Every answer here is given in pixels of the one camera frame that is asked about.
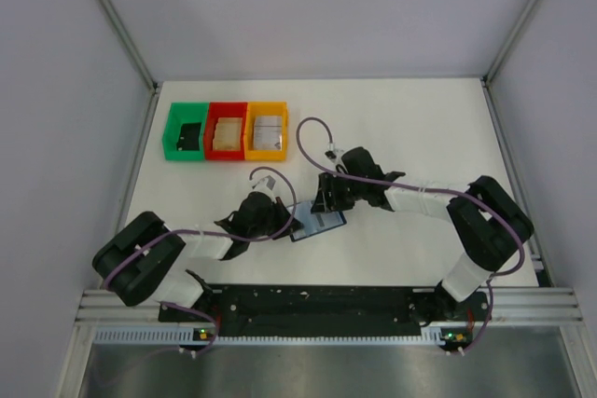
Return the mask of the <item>silver credit card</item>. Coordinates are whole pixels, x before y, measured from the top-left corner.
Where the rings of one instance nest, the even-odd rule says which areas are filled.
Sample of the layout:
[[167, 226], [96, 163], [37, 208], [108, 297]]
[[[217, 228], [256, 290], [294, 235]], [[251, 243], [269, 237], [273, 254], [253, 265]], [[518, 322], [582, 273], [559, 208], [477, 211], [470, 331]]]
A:
[[342, 213], [316, 213], [313, 218], [313, 233], [319, 234], [340, 226], [346, 225], [346, 219]]

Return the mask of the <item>blue card holder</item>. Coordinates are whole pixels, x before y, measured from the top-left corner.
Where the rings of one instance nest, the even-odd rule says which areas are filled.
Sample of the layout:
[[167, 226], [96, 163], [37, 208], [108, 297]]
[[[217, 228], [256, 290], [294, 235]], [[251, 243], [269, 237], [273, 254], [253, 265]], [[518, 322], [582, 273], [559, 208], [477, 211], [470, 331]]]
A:
[[313, 201], [309, 200], [286, 208], [290, 213], [295, 211], [295, 219], [302, 225], [301, 229], [290, 233], [289, 238], [292, 242], [306, 240], [347, 224], [343, 212], [312, 213], [312, 206]]

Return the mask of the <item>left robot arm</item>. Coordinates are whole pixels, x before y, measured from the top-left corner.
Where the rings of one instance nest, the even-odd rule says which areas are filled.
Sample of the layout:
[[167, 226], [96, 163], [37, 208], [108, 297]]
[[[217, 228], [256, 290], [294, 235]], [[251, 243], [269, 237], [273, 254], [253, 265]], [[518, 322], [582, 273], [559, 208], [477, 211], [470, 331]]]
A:
[[252, 242], [278, 240], [303, 228], [279, 198], [253, 192], [239, 209], [205, 229], [170, 230], [153, 212], [140, 213], [92, 259], [104, 288], [128, 307], [146, 301], [191, 308], [208, 285], [190, 271], [198, 258], [228, 261]]

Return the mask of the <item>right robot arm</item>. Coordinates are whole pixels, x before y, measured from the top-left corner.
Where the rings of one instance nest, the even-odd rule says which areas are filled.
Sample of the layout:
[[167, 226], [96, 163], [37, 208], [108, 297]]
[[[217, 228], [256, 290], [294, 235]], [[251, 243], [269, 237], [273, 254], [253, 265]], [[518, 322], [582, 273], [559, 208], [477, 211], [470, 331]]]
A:
[[326, 157], [335, 170], [319, 174], [312, 213], [348, 211], [363, 200], [373, 208], [454, 226], [464, 252], [420, 310], [423, 316], [432, 310], [448, 319], [462, 314], [466, 300], [535, 233], [529, 217], [490, 176], [480, 176], [464, 192], [438, 183], [409, 189], [395, 185], [404, 172], [383, 172], [362, 146], [342, 152], [330, 145]]

